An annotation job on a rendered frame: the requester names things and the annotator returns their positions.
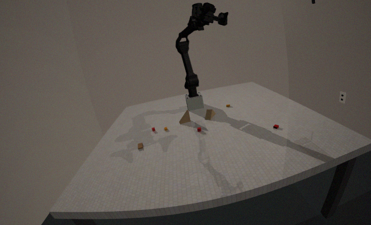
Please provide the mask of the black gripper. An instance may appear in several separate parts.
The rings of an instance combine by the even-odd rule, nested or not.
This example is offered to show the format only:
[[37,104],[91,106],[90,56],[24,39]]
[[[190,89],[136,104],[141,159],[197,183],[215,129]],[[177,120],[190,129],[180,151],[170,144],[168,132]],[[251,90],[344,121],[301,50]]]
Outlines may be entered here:
[[209,23],[213,23],[214,20],[218,21],[218,24],[220,25],[227,25],[227,16],[228,12],[226,13],[219,13],[218,17],[214,16],[213,12],[209,12],[211,7],[200,7],[200,6],[194,6],[192,8],[192,17],[195,19],[199,19],[199,22],[202,25],[209,25]]

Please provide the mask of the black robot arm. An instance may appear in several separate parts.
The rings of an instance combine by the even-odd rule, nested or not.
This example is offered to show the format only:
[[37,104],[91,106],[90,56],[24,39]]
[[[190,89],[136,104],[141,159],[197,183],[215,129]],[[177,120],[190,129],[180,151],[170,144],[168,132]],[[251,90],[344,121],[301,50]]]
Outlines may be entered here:
[[[209,12],[213,12],[213,13],[215,13],[215,10],[216,10],[215,6],[210,3],[204,3],[203,6],[202,6],[202,3],[196,3],[192,5],[192,7],[194,6],[200,6],[203,8],[211,7]],[[188,54],[188,51],[189,51],[188,35],[196,30],[204,30],[204,26],[205,25],[202,25],[199,22],[199,19],[195,19],[192,16],[190,16],[187,27],[182,32],[179,33],[179,37],[177,38],[176,45],[175,45],[177,48],[177,51],[181,54],[182,61],[184,63],[184,67],[186,70],[186,78],[185,78],[186,82],[185,82],[184,87],[185,89],[188,89],[189,91],[188,96],[190,98],[198,96],[196,87],[199,87],[199,79],[193,71],[190,58],[189,58],[189,54]],[[182,38],[186,38],[186,41],[180,42]]]

